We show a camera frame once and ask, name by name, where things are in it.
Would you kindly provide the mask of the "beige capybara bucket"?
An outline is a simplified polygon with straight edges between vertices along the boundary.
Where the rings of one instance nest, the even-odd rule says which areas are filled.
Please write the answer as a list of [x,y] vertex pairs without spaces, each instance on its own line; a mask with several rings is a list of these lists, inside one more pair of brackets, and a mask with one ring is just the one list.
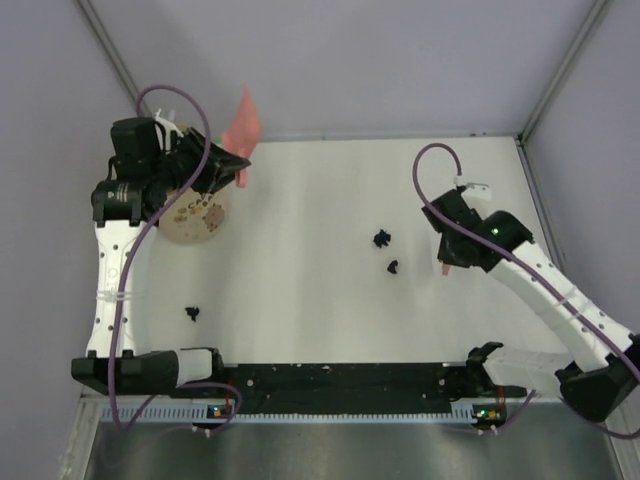
[[160,234],[181,245],[195,245],[211,240],[228,217],[229,197],[227,188],[216,193],[187,190],[160,217]]

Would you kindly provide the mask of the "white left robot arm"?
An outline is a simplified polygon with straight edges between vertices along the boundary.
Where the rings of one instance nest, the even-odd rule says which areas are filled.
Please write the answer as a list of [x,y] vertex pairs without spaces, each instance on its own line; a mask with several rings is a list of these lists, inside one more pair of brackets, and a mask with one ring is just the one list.
[[217,349],[151,347],[151,249],[170,193],[187,186],[215,194],[251,163],[193,128],[180,131],[151,117],[119,120],[110,136],[115,154],[91,195],[99,253],[94,322],[85,354],[71,362],[71,376],[103,395],[173,396],[192,383],[216,396],[227,382]]

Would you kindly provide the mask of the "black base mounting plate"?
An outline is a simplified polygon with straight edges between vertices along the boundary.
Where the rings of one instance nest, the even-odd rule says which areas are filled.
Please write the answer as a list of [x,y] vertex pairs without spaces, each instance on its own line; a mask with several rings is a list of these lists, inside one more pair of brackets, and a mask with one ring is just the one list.
[[240,363],[169,390],[171,398],[213,399],[229,385],[241,413],[443,413],[463,398],[498,397],[498,387],[463,363]]

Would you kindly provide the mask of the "black paper scrap left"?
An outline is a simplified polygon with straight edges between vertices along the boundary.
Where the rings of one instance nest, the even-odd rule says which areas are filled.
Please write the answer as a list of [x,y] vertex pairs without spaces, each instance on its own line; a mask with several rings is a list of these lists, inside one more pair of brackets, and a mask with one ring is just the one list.
[[188,306],[185,308],[185,312],[192,322],[196,322],[200,314],[200,309],[197,306]]

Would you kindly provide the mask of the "aluminium frame post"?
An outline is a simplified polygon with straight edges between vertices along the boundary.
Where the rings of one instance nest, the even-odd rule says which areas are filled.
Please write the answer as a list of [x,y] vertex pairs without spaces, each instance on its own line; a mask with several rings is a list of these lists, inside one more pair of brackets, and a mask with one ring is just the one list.
[[591,2],[584,20],[573,35],[553,75],[542,90],[522,130],[517,135],[520,145],[525,145],[536,132],[539,124],[553,105],[556,97],[560,94],[564,84],[568,81],[580,57],[586,51],[591,39],[603,23],[613,4],[614,2],[612,0],[596,0]]
[[73,0],[83,22],[89,29],[92,37],[97,42],[99,49],[105,56],[107,63],[114,74],[120,89],[125,94],[127,100],[131,104],[135,112],[140,111],[145,116],[152,114],[145,100],[142,100],[140,107],[138,105],[138,96],[141,92],[133,75],[122,58],[118,48],[116,47],[111,35],[106,28],[101,16],[99,15],[94,3],[89,0]]

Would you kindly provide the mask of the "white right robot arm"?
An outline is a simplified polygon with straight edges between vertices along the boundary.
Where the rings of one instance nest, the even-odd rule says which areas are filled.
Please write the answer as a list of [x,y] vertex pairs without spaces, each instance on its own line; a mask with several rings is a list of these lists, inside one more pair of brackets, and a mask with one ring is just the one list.
[[577,414],[601,423],[637,387],[639,337],[584,295],[512,214],[486,218],[457,187],[423,206],[440,236],[437,258],[477,267],[518,296],[565,346],[563,354],[518,350],[500,342],[473,349],[466,380],[487,396],[500,386],[557,396]]

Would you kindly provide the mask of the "right aluminium frame post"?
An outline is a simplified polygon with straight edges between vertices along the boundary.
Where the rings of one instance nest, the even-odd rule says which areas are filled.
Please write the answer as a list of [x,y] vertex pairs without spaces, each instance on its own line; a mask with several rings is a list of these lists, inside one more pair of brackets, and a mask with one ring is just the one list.
[[560,94],[564,84],[568,81],[580,57],[586,51],[591,39],[603,23],[613,4],[614,2],[612,0],[596,0],[591,2],[584,20],[573,35],[553,75],[542,90],[522,130],[517,135],[520,145],[525,145],[536,132],[539,124],[553,105],[556,97]]

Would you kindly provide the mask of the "black paper scrap centre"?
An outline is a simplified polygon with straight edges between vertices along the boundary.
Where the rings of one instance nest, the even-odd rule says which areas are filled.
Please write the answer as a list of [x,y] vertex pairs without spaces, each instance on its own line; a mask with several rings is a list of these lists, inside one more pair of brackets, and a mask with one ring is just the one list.
[[392,275],[397,275],[399,271],[399,261],[397,259],[391,260],[386,270]]

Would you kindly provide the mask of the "black paper scrap upper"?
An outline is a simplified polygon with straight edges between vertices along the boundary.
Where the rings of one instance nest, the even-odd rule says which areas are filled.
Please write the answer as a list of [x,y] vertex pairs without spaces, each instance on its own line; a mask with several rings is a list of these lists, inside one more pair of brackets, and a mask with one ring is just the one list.
[[380,229],[373,237],[372,241],[374,245],[379,248],[385,248],[390,245],[392,236],[389,232],[384,229]]

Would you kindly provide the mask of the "left aluminium frame post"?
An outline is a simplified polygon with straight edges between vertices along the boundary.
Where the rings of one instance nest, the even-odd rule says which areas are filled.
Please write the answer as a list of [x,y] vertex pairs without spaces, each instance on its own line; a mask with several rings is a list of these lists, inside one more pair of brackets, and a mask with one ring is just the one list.
[[118,48],[116,47],[111,35],[106,28],[101,16],[99,15],[94,3],[89,0],[73,0],[83,22],[89,29],[92,37],[97,42],[99,49],[105,56],[107,63],[114,74],[120,89],[125,94],[127,100],[131,104],[135,112],[140,111],[145,116],[152,114],[145,100],[142,100],[140,107],[138,105],[138,96],[141,92],[133,75],[122,58]]

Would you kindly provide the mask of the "black paper scrap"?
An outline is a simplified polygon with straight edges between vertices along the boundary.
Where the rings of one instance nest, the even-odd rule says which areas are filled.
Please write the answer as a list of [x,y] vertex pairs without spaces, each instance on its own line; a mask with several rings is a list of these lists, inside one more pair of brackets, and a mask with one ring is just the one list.
[[390,245],[392,236],[389,232],[384,229],[380,229],[373,237],[372,241],[374,245],[379,248],[385,248]]
[[185,312],[192,322],[196,322],[200,314],[200,309],[197,306],[188,306],[185,308]]
[[399,261],[397,259],[391,260],[386,270],[392,275],[397,275],[399,271]]

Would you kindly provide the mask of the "pink dustpan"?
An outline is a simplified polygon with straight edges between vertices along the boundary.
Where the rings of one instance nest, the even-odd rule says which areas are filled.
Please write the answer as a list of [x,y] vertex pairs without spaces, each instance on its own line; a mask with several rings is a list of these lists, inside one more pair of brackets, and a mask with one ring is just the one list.
[[230,127],[221,135],[221,145],[229,153],[249,159],[261,137],[261,122],[246,85]]

